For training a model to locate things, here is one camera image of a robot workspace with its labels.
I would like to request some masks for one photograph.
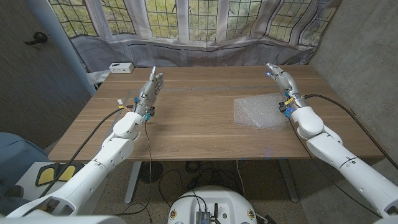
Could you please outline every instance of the white robotic arm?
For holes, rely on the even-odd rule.
[[[127,112],[114,125],[112,134],[105,139],[99,153],[60,189],[19,207],[7,218],[48,214],[78,215],[80,207],[90,198],[106,175],[131,155],[134,143],[140,135],[138,128],[149,116],[148,111],[153,110],[152,105],[163,85],[163,74],[156,75],[154,67],[149,81],[140,91],[134,112]]]
[[[343,146],[339,135],[306,104],[289,73],[271,63],[267,66],[271,70],[267,75],[288,98],[280,103],[280,111],[298,123],[297,133],[307,140],[309,150],[336,168],[382,217],[398,215],[398,187]]]

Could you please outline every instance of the black hook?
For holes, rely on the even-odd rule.
[[[27,45],[35,45],[35,44],[39,44],[39,43],[43,44],[43,43],[46,43],[49,38],[47,37],[47,35],[45,35],[42,32],[35,32],[33,34],[33,39],[34,40],[32,40],[30,42],[25,42],[25,44],[27,44]]]

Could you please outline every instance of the wooden table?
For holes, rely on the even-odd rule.
[[[318,93],[343,103],[311,66],[281,67],[293,76],[303,95]],[[164,73],[165,86],[154,105],[155,116],[147,123],[152,160],[308,159],[290,125],[283,131],[271,131],[234,124],[234,99],[279,92],[275,81],[266,77],[266,67],[157,68],[157,71]],[[69,160],[93,128],[118,107],[117,99],[128,98],[127,104],[134,104],[134,97],[149,74],[150,68],[135,68],[131,74],[110,74],[49,158],[59,162]],[[352,153],[358,157],[381,156],[339,107],[319,98],[308,99],[307,103],[343,138]],[[94,157],[113,122],[114,116],[104,122],[77,161]],[[143,128],[141,132],[130,161],[149,160]]]

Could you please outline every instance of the concrete wall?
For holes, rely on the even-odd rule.
[[[309,63],[372,129],[395,161],[397,12],[395,1],[343,0]]]

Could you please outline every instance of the white box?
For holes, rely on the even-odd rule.
[[[128,63],[116,62],[112,63],[111,66],[109,66],[109,69],[111,70],[112,73],[131,73],[132,70],[134,69],[134,66],[132,65],[131,62]]]

